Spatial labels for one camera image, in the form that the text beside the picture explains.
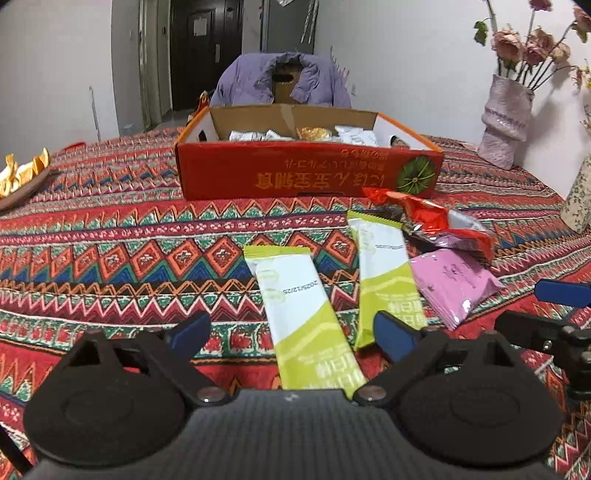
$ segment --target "purple jacket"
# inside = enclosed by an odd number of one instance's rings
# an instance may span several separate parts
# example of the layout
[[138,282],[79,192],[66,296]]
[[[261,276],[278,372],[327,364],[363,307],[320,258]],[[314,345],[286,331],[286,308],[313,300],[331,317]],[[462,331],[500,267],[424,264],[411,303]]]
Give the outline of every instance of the purple jacket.
[[299,60],[304,67],[291,92],[298,103],[351,108],[343,77],[331,59],[303,53],[247,53],[222,74],[211,106],[273,103],[271,76],[278,63]]

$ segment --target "plate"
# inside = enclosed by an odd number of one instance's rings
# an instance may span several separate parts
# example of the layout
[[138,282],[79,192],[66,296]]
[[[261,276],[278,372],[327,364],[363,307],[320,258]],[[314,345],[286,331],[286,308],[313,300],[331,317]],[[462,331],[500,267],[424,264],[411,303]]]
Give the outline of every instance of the plate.
[[17,203],[33,196],[33,194],[41,187],[41,185],[47,178],[47,175],[49,174],[50,170],[50,166],[44,168],[43,171],[39,175],[34,177],[31,181],[25,183],[21,188],[0,200],[0,210],[12,208]]

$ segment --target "table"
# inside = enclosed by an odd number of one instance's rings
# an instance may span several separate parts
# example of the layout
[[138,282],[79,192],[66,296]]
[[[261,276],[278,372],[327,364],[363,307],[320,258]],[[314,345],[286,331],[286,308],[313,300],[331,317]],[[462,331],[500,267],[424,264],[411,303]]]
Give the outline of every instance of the table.
[[[28,455],[24,406],[86,329],[125,338],[207,310],[212,335],[195,366],[231,392],[279,388],[244,245],[311,248],[343,330],[355,338],[359,271],[346,211],[368,210],[369,202],[186,202],[171,148],[177,135],[168,129],[55,154],[46,187],[0,213],[0,421]],[[507,286],[454,335],[474,338],[508,307],[586,325],[588,309],[541,304],[531,293],[539,278],[591,280],[591,231],[569,230],[558,216],[562,199],[530,173],[497,169],[461,142],[433,140],[446,151],[433,199],[496,232],[492,271]],[[427,305],[425,311],[437,321]],[[571,480],[587,478],[589,405],[567,400],[562,373],[547,356],[522,355],[568,413],[548,464]],[[387,366],[371,348],[359,362],[369,377]],[[0,478],[13,475],[0,462]]]

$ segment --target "open cardboard box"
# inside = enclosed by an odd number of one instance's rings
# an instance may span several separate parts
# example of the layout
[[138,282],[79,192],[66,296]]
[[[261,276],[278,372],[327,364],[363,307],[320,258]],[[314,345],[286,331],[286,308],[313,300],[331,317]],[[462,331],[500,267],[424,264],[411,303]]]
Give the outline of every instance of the open cardboard box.
[[[335,125],[373,130],[380,147],[330,142],[230,142],[232,130],[269,129],[297,138],[297,128]],[[403,142],[408,148],[391,147]],[[381,114],[309,105],[205,108],[175,144],[187,200],[304,195],[363,196],[387,187],[429,198],[443,162],[428,139]]]

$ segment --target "green and white snack packet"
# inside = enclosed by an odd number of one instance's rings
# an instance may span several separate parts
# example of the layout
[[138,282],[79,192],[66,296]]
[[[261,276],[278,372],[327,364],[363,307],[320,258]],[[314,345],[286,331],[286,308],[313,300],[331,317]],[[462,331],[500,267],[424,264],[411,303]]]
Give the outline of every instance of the green and white snack packet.
[[380,310],[417,330],[426,326],[400,223],[353,211],[347,222],[359,251],[359,327],[353,349],[375,342],[374,317]]
[[305,247],[244,247],[275,346],[282,387],[342,388],[366,382]]

